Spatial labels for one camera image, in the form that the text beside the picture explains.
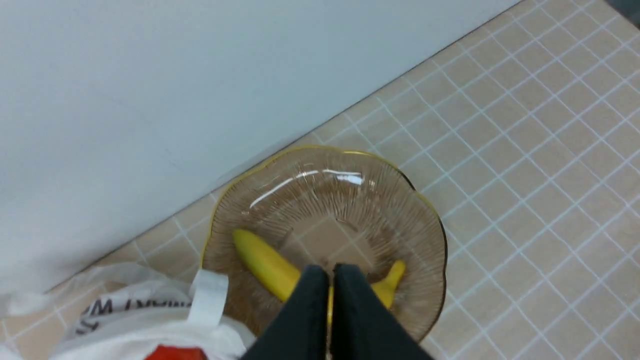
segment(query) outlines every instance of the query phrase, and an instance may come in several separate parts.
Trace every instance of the banana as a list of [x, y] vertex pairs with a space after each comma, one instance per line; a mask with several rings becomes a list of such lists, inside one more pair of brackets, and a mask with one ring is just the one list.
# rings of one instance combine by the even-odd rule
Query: banana
[[[236, 229], [233, 237], [238, 255], [253, 276], [275, 297], [282, 302], [287, 301], [300, 279], [300, 271], [260, 236], [247, 230]], [[393, 304], [394, 293], [405, 270], [404, 261], [397, 260], [391, 266], [386, 278], [371, 285], [373, 292], [387, 309], [390, 309]], [[332, 316], [333, 286], [329, 288], [327, 305], [329, 325], [331, 325]]]

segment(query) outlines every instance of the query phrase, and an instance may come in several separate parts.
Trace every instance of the white plastic bag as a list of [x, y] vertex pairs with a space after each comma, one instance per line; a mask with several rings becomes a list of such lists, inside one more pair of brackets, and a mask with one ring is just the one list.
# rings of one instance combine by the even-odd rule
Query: white plastic bag
[[[242, 356], [255, 340], [244, 324], [222, 315], [226, 275], [199, 270], [189, 285], [136, 263], [91, 269], [75, 276], [56, 295], [0, 295], [0, 318], [33, 313], [80, 287], [104, 281], [128, 286], [96, 299], [51, 359], [144, 360], [158, 345], [165, 345], [201, 348], [210, 360], [231, 360]], [[0, 359], [21, 360], [2, 344]]]

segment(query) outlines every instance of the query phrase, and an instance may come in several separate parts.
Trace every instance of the red object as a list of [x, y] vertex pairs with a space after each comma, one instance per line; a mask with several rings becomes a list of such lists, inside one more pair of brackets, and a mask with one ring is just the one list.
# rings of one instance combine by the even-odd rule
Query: red object
[[207, 356], [200, 348], [177, 348], [160, 345], [156, 351], [147, 356], [147, 360], [207, 360]]

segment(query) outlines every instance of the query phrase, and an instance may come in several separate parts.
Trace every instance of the white wall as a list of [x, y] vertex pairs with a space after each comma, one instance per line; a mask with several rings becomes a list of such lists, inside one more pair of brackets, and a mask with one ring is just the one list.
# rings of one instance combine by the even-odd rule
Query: white wall
[[0, 1], [0, 293], [50, 288], [514, 3]]

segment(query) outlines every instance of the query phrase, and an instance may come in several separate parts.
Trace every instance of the gold rim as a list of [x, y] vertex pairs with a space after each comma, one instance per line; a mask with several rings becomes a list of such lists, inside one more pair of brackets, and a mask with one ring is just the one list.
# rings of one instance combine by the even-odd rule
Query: gold rim
[[433, 213], [438, 218], [438, 223], [440, 223], [440, 230], [442, 231], [442, 236], [444, 238], [444, 250], [445, 250], [444, 251], [444, 266], [442, 267], [442, 280], [444, 282], [444, 290], [442, 292], [442, 299], [440, 301], [440, 309], [438, 310], [438, 314], [437, 314], [436, 318], [433, 320], [433, 323], [429, 326], [427, 331], [424, 333], [424, 335], [422, 337], [422, 339], [424, 339], [429, 334], [429, 332], [431, 332], [433, 326], [438, 322], [438, 319], [440, 318], [440, 315], [442, 314], [442, 309], [444, 307], [444, 300], [445, 300], [446, 293], [447, 293], [446, 269], [447, 269], [447, 262], [449, 261], [449, 250], [448, 250], [448, 245], [447, 245], [447, 233], [444, 231], [444, 225], [442, 224], [442, 219], [440, 218], [440, 215], [436, 211], [436, 208], [427, 200], [427, 198], [423, 194], [421, 194], [420, 192], [418, 192], [415, 189], [414, 185], [411, 183], [409, 178], [404, 174], [404, 172], [402, 170], [400, 170], [400, 168], [396, 164], [394, 164], [391, 161], [381, 157], [380, 155], [373, 154], [371, 152], [359, 151], [359, 150], [342, 150], [342, 149], [339, 149], [337, 147], [327, 146], [327, 145], [297, 146], [297, 147], [292, 147], [290, 149], [285, 149], [285, 150], [282, 150], [282, 151], [278, 151], [276, 154], [266, 158], [260, 164], [256, 165], [252, 169], [249, 169], [246, 172], [244, 172], [243, 174], [239, 175], [237, 178], [235, 178], [231, 183], [229, 183], [227, 185], [227, 187], [225, 188], [225, 191], [222, 193], [222, 195], [220, 195], [220, 198], [218, 200], [216, 200], [216, 205], [213, 208], [213, 212], [211, 213], [211, 219], [209, 221], [209, 237], [207, 238], [207, 241], [204, 243], [204, 246], [202, 247], [202, 251], [200, 252], [199, 268], [202, 268], [202, 263], [204, 262], [204, 250], [207, 248], [207, 245], [209, 244], [209, 240], [211, 240], [211, 231], [212, 231], [212, 228], [213, 228], [213, 219], [216, 217], [216, 212], [218, 211], [218, 206], [220, 205], [220, 200], [222, 200], [222, 198], [224, 198], [224, 196], [228, 193], [228, 191], [231, 189], [231, 187], [233, 187], [235, 184], [239, 183], [240, 181], [246, 179], [250, 175], [253, 175], [256, 172], [266, 168], [267, 165], [269, 165], [272, 161], [275, 161], [278, 158], [280, 158], [280, 157], [282, 157], [282, 156], [284, 156], [286, 154], [289, 154], [290, 152], [300, 151], [300, 150], [305, 150], [305, 149], [329, 149], [329, 150], [332, 150], [332, 151], [341, 152], [343, 154], [357, 154], [357, 155], [371, 156], [373, 158], [381, 160], [382, 162], [384, 162], [387, 165], [389, 165], [390, 167], [392, 167], [395, 171], [397, 171], [404, 178], [404, 180], [409, 184], [409, 186], [411, 186], [411, 189], [413, 189], [413, 192], [415, 192], [418, 195], [418, 198], [420, 198], [427, 206], [429, 206], [431, 208], [431, 210], [433, 211]]

